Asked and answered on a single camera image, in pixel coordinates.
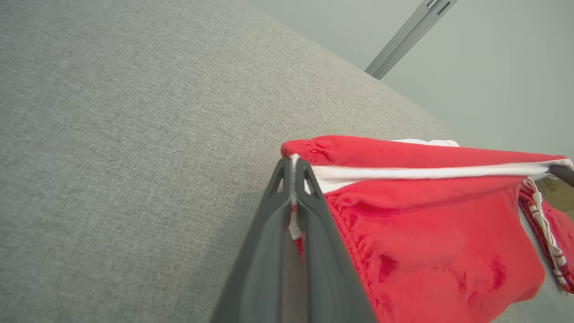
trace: red garment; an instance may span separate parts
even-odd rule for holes
[[[342,136],[281,153],[312,165],[379,322],[488,322],[534,297],[545,274],[518,218],[519,188],[540,167],[574,169],[563,156]],[[545,207],[574,262],[574,224]]]

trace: clothing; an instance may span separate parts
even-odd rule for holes
[[[380,322],[488,322],[534,297],[544,269],[519,223],[519,189],[551,164],[574,169],[563,156],[343,136],[281,153],[312,165]],[[574,224],[544,208],[574,259]]]

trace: white panel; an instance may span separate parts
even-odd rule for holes
[[[573,13],[571,0],[459,1],[382,81],[467,143],[574,158]]]
[[[239,0],[364,70],[422,0]]]

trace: drawstring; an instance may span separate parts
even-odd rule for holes
[[[560,266],[566,265],[566,258],[562,252],[562,249],[556,244],[556,238],[552,234],[550,229],[550,223],[544,216],[544,211],[542,209],[542,194],[539,192],[538,187],[534,184],[534,181],[530,178],[526,178],[522,181],[521,190],[524,192],[532,192],[532,200],[534,200],[534,205],[531,205],[530,215],[538,222],[538,225],[542,229],[542,234],[546,239],[546,245],[548,251],[550,252],[550,258],[552,258],[552,264],[554,266],[554,274],[561,284],[567,284],[566,279],[564,279],[564,273],[560,270]]]

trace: gray fabric surface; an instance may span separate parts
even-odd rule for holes
[[[3,1],[0,75],[2,322],[205,322],[282,142],[453,138],[223,1]]]

